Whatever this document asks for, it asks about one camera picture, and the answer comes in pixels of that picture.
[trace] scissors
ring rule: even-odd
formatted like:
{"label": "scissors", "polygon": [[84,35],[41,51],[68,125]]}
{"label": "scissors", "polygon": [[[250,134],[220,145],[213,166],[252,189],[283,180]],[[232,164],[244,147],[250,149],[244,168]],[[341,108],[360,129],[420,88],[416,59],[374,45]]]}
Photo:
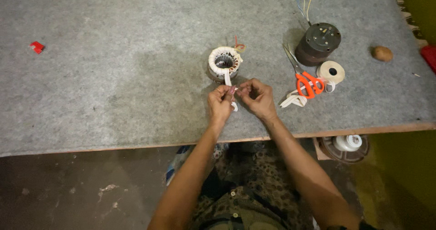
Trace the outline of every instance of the scissors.
{"label": "scissors", "polygon": [[[315,97],[315,94],[313,93],[313,91],[315,91],[315,93],[318,95],[321,92],[323,92],[324,90],[324,83],[318,79],[313,77],[312,75],[308,74],[308,72],[304,71],[303,69],[301,69],[300,66],[298,66],[298,61],[297,58],[289,51],[289,44],[288,47],[286,48],[285,44],[283,44],[283,48],[285,49],[286,54],[288,55],[289,60],[291,61],[292,66],[294,67],[295,70],[295,77],[297,78],[297,91],[298,94],[300,94],[300,96],[304,96],[307,99],[312,99]],[[313,89],[310,86],[309,82],[307,81],[307,79],[303,76],[305,76],[306,78],[308,78],[310,81],[312,81],[313,83]],[[319,82],[321,84],[321,88],[318,88],[317,86],[317,82]],[[301,87],[300,83],[303,83],[303,85],[306,87],[307,90],[307,96],[304,95],[301,91]]]}

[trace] hand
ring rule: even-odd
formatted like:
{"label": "hand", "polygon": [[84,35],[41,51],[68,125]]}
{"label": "hand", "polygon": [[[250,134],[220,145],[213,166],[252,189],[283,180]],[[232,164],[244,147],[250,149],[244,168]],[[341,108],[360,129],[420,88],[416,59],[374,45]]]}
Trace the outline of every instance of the hand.
{"label": "hand", "polygon": [[208,106],[210,125],[220,129],[224,127],[230,113],[235,109],[232,106],[235,88],[236,86],[220,85],[209,93]]}
{"label": "hand", "polygon": [[[265,122],[278,117],[271,86],[253,78],[241,84],[236,93],[260,120]],[[250,94],[258,94],[258,96],[252,99]]]}

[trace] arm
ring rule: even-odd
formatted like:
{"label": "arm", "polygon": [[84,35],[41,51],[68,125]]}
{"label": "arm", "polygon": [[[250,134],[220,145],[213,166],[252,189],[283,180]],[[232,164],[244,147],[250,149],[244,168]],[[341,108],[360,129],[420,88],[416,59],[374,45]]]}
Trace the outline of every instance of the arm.
{"label": "arm", "polygon": [[[257,92],[256,99],[249,94]],[[266,125],[271,138],[283,155],[286,167],[297,190],[309,203],[315,220],[321,229],[330,226],[344,226],[358,229],[360,222],[343,199],[325,171],[302,148],[278,118],[273,100],[273,89],[257,79],[241,84],[237,91],[244,103]]]}
{"label": "arm", "polygon": [[148,230],[186,229],[188,226],[215,144],[234,109],[231,105],[234,91],[235,86],[221,85],[209,93],[209,126],[163,194]]}

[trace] white insulation tape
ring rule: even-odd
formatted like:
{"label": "white insulation tape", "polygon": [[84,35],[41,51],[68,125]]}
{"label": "white insulation tape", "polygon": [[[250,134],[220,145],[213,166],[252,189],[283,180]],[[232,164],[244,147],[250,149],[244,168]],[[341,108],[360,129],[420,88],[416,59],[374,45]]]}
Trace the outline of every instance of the white insulation tape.
{"label": "white insulation tape", "polygon": [[[327,93],[331,93],[334,91],[336,84],[340,83],[345,78],[345,71],[341,65],[334,61],[326,61],[317,69],[317,76],[321,79],[324,84],[324,90]],[[327,85],[331,86],[331,90],[327,90]],[[298,105],[300,107],[304,107],[307,103],[307,98],[304,96],[300,96],[297,90],[292,91],[286,96],[286,100],[280,104],[280,107],[286,108],[291,104]]]}
{"label": "white insulation tape", "polygon": [[[233,66],[229,68],[220,68],[217,67],[215,64],[215,60],[222,56],[222,55],[228,55],[233,58]],[[209,55],[209,67],[214,71],[214,73],[218,75],[224,75],[224,81],[225,84],[228,86],[232,86],[232,82],[230,81],[230,75],[238,70],[239,65],[243,62],[241,56],[237,53],[237,51],[234,48],[227,47],[227,46],[221,46],[216,48],[212,51],[212,53]],[[235,108],[234,111],[238,111],[238,106],[233,101],[232,106]]]}

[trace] potato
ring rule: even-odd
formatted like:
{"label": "potato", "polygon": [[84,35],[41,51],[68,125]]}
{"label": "potato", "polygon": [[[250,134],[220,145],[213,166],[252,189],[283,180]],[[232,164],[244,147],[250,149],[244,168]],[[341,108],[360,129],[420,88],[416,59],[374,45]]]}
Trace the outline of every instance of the potato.
{"label": "potato", "polygon": [[394,54],[387,47],[377,46],[372,50],[372,56],[377,60],[388,62],[392,60]]}

